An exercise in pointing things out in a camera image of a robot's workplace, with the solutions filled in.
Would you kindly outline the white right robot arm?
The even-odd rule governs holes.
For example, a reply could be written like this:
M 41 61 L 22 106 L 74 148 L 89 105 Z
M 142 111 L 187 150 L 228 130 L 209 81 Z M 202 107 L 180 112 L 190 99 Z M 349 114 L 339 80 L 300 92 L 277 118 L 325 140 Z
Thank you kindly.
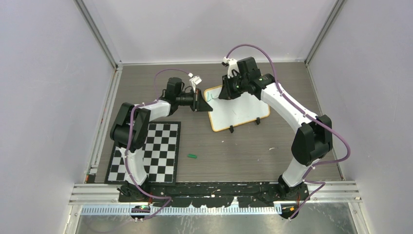
M 291 200 L 298 195 L 307 170 L 333 148 L 332 133 L 328 131 L 331 119 L 305 109 L 282 89 L 273 75 L 263 75 L 253 57 L 223 58 L 222 65 L 227 67 L 227 74 L 222 77 L 219 99 L 233 100 L 249 93 L 273 108 L 295 131 L 293 159 L 275 186 L 277 197 Z

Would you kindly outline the black white chessboard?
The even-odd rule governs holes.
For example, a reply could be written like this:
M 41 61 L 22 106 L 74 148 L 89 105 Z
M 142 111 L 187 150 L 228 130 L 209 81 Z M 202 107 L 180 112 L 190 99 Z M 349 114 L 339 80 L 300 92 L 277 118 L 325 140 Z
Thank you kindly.
M 177 179 L 181 122 L 154 121 L 149 124 L 145 145 L 136 151 L 143 157 L 147 182 L 174 186 Z M 121 152 L 113 146 L 104 183 L 121 184 L 128 179 Z

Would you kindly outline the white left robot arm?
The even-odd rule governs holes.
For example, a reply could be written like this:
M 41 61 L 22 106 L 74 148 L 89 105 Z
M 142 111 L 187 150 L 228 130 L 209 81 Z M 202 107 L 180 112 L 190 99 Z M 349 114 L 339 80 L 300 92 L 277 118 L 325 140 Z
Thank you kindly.
M 205 101 L 196 86 L 199 76 L 190 78 L 190 90 L 186 91 L 181 78 L 168 79 L 166 88 L 159 98 L 147 104 L 123 103 L 110 130 L 110 138 L 119 148 L 125 163 L 128 188 L 124 194 L 143 202 L 149 196 L 149 188 L 143 158 L 136 151 L 141 149 L 148 136 L 149 123 L 161 117 L 171 116 L 180 106 L 188 106 L 194 112 L 210 112 L 212 107 Z

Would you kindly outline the yellow framed whiteboard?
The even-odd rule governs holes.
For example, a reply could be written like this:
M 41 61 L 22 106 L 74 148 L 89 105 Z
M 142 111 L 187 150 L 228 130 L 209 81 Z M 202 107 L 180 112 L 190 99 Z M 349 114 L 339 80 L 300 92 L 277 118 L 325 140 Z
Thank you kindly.
M 224 100 L 218 98 L 221 89 L 222 86 L 216 86 L 204 91 L 207 104 L 213 108 L 208 113 L 213 131 L 223 131 L 270 115 L 270 106 L 254 95 L 243 93 L 236 99 Z

